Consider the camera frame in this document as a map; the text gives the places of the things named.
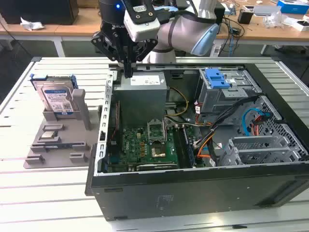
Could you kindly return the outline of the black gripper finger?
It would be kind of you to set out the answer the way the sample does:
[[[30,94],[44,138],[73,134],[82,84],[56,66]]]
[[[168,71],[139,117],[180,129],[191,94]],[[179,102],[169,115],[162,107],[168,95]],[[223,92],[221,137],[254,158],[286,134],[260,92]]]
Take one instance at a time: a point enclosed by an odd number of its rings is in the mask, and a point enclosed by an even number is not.
[[[129,43],[129,78],[132,77],[135,64],[142,61],[157,45],[157,39],[147,39],[142,42]]]
[[[129,61],[124,44],[118,32],[112,32],[111,37],[98,31],[91,39],[91,43],[111,61],[117,61],[124,70],[125,78],[129,78]]]

